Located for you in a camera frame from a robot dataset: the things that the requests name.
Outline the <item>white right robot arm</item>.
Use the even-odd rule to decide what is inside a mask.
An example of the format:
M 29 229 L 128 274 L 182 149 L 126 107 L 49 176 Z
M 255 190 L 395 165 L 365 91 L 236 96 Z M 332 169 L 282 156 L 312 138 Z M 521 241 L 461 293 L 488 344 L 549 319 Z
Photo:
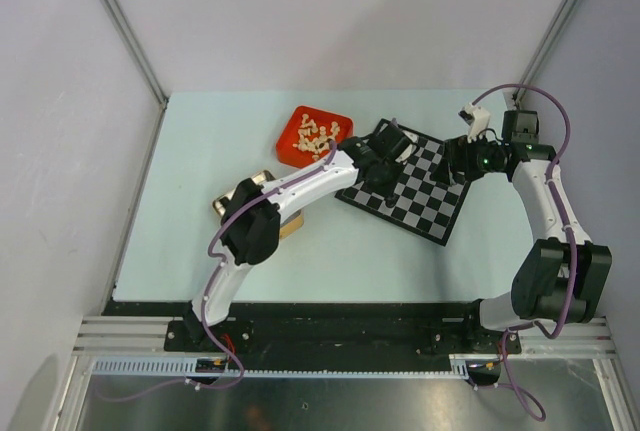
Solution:
M 482 299 L 479 317 L 463 324 L 461 339 L 473 352 L 484 352 L 497 331 L 543 327 L 556 338 L 563 327 L 588 323 L 596 312 L 611 265 L 611 251 L 597 245 L 580 225 L 561 180 L 558 154 L 539 141 L 534 111 L 507 111 L 500 136 L 487 138 L 490 113 L 468 104 L 459 113 L 466 134 L 445 141 L 431 174 L 439 184 L 469 184 L 501 173 L 517 191 L 531 228 L 533 245 L 516 272 L 511 290 Z

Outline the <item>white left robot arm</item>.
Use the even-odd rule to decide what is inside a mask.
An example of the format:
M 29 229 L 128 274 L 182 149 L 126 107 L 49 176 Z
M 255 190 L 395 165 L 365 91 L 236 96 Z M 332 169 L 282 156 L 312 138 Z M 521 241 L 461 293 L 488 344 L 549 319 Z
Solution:
M 207 249 L 217 265 L 184 315 L 187 340 L 202 351 L 219 343 L 219 323 L 229 315 L 241 284 L 275 253 L 282 224 L 302 208 L 359 183 L 390 199 L 416 141 L 392 121 L 363 138 L 331 141 L 325 157 L 284 178 L 241 181 Z

